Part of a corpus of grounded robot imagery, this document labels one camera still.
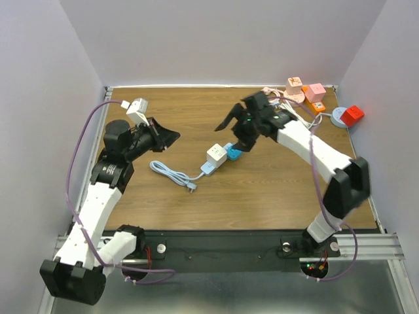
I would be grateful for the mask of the white cube adapter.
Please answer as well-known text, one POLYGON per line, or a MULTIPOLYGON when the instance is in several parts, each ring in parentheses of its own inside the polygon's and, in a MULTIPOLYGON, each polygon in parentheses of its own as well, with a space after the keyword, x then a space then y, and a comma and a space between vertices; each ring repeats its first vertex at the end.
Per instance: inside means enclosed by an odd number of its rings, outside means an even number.
POLYGON ((207 150, 206 159, 207 162, 217 169, 227 160, 227 151, 220 144, 216 143, 207 150))

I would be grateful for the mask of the light blue power strip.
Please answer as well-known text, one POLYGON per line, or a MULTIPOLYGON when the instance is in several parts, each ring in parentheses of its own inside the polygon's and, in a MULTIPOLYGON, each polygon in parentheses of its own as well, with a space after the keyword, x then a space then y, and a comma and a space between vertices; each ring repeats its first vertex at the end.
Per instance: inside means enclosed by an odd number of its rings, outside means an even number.
POLYGON ((232 146, 232 143, 227 143, 224 146, 216 143, 210 147, 206 152, 206 162, 200 167, 201 172, 205 176, 211 175, 216 169, 221 167, 228 158, 227 150, 232 146))

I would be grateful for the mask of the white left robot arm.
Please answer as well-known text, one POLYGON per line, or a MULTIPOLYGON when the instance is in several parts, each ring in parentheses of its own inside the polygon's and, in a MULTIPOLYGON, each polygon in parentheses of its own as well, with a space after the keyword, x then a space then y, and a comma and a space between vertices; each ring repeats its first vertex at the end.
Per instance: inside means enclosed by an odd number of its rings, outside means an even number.
POLYGON ((153 117, 135 126, 125 120, 113 120, 105 126, 105 146, 92 169, 75 224, 54 259, 44 260, 40 267, 51 296, 94 305, 103 294, 107 277, 121 268, 122 260, 145 252, 145 231, 137 226, 123 225, 102 248, 98 244, 134 174, 134 160, 149 151, 165 151, 179 137, 153 117))

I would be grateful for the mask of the blue cube adapter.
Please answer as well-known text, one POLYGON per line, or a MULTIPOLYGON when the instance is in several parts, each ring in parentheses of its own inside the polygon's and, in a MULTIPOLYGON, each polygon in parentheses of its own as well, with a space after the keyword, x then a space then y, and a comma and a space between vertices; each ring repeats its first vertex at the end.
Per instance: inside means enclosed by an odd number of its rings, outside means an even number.
POLYGON ((231 161, 237 160, 243 154, 241 150, 235 149, 233 148, 233 146, 234 145, 232 143, 227 143, 225 145, 225 149, 227 151, 227 158, 231 161))

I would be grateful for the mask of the grey round socket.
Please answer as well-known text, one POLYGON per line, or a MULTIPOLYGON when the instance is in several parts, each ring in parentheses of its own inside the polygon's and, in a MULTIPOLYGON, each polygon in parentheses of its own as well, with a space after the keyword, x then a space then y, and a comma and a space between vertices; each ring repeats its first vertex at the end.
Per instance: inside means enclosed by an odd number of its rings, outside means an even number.
POLYGON ((330 115, 330 120, 334 126, 338 128, 343 128, 343 129, 348 128, 348 126, 341 119, 345 111, 346 111, 345 107, 336 107, 333 109, 330 115))

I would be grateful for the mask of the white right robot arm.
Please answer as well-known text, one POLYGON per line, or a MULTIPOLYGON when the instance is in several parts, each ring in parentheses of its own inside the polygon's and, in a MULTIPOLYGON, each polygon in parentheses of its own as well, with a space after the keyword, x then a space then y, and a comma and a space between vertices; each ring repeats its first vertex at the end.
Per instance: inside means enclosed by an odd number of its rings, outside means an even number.
POLYGON ((235 104, 216 127, 225 129, 236 120, 232 132, 237 138, 234 149, 249 152, 259 136, 271 138, 311 165, 314 180, 328 184, 318 193, 320 212, 303 231, 302 250, 316 255, 325 242, 340 231, 345 218, 371 195, 369 163, 362 157, 351 158, 329 146, 287 109, 275 109, 267 95, 257 92, 235 104))

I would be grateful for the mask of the red cube adapter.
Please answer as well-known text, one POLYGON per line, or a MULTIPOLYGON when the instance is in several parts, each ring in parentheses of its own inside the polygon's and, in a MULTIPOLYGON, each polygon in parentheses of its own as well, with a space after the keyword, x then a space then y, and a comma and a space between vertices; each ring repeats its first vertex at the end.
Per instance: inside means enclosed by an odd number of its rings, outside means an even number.
POLYGON ((357 124, 363 117, 365 113, 356 105, 348 107, 340 119, 347 127, 352 127, 357 124))

